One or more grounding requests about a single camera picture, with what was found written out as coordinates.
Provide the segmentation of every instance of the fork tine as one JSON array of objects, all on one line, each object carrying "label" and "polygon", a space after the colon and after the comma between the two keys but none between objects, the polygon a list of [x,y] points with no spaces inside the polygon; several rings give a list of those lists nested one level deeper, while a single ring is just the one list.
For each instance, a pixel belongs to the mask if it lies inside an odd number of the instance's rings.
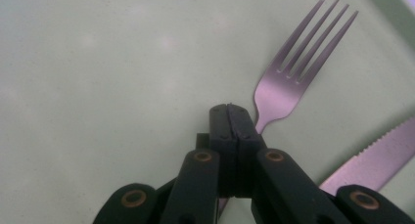
[{"label": "fork tine", "polygon": [[294,44],[296,44],[297,40],[301,36],[302,32],[305,30],[311,19],[317,13],[318,9],[320,9],[321,5],[325,0],[319,0],[317,4],[311,9],[308,15],[302,20],[296,30],[293,31],[291,36],[287,39],[284,45],[281,47],[278,54],[275,56],[274,60],[272,61],[271,68],[272,70],[276,70],[276,68],[280,67],[283,63],[287,55],[290,53],[291,49],[293,48]]},{"label": "fork tine", "polygon": [[343,36],[346,34],[348,28],[353,23],[354,19],[356,18],[358,14],[358,11],[354,12],[353,15],[351,15],[350,19],[345,23],[345,25],[339,30],[339,32],[336,34],[335,37],[330,41],[329,44],[327,44],[326,48],[321,52],[321,54],[317,57],[317,59],[314,61],[314,63],[311,65],[308,72],[303,77],[303,82],[305,86],[308,86],[309,83],[312,81],[312,79],[315,77],[315,75],[318,73],[318,71],[321,69],[321,67],[324,65],[324,63],[327,61],[329,56],[332,54],[333,50],[336,48],[336,46],[339,44],[340,40],[342,40]]},{"label": "fork tine", "polygon": [[330,31],[333,29],[333,27],[336,25],[336,23],[339,21],[339,19],[342,17],[342,15],[345,13],[347,8],[348,8],[348,5],[345,5],[342,8],[342,10],[339,12],[339,14],[335,17],[335,19],[330,23],[330,25],[326,28],[326,30],[323,32],[323,34],[321,34],[321,36],[318,38],[318,40],[314,43],[314,45],[311,47],[311,49],[308,51],[308,53],[305,55],[305,57],[300,61],[300,64],[297,67],[296,73],[293,75],[293,77],[295,77],[298,82],[300,82],[300,76],[301,76],[302,72],[304,71],[305,67],[308,65],[311,58],[314,56],[315,52],[317,52],[318,48],[320,47],[321,43],[323,43],[323,41],[329,35]]},{"label": "fork tine", "polygon": [[335,6],[338,4],[339,0],[336,0],[330,8],[326,11],[326,13],[323,15],[323,17],[318,21],[318,23],[315,25],[315,27],[308,33],[308,35],[305,37],[305,39],[301,42],[300,46],[297,48],[296,53],[293,55],[293,57],[290,59],[290,61],[287,63],[286,66],[283,67],[283,71],[286,73],[289,73],[294,64],[299,60],[299,56],[304,51],[305,47],[308,45],[312,37],[315,35],[317,30],[320,28],[321,24],[323,24],[324,21],[326,21],[327,17],[330,15],[330,13],[333,11]]}]

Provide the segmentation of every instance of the knife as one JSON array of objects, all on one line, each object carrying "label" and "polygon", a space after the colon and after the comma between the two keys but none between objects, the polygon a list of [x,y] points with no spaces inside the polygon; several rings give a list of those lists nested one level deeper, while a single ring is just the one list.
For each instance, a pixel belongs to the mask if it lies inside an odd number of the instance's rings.
[{"label": "knife", "polygon": [[346,185],[379,191],[415,156],[415,116],[352,157],[327,178],[320,189],[335,196]]}]

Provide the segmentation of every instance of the rivet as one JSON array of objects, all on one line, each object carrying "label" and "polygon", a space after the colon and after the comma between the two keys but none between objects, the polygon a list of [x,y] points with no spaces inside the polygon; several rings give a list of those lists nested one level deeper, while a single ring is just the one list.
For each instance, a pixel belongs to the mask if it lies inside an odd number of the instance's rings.
[{"label": "rivet", "polygon": [[268,152],[266,153],[265,156],[269,160],[276,161],[276,162],[284,160],[284,156],[282,156],[280,153],[277,153],[277,152]]},{"label": "rivet", "polygon": [[198,160],[200,162],[206,162],[211,160],[211,154],[209,153],[196,153],[195,154],[195,160]]},{"label": "rivet", "polygon": [[147,195],[142,190],[133,190],[124,194],[121,203],[125,207],[136,207],[143,204],[147,199]]},{"label": "rivet", "polygon": [[375,198],[360,191],[350,193],[350,199],[357,205],[370,210],[378,209],[380,206]]}]

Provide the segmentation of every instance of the white table surface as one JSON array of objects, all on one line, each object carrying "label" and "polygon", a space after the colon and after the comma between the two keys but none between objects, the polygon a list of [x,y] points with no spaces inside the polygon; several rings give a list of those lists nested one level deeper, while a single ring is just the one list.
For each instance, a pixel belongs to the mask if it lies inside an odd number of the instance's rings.
[{"label": "white table surface", "polygon": [[[0,223],[92,223],[119,187],[175,177],[211,107],[255,118],[257,82],[316,1],[0,0]],[[413,44],[373,0],[345,2],[355,23],[263,133],[316,183],[415,113]],[[381,191],[412,218],[414,171]],[[220,223],[254,223],[250,201]]]}]

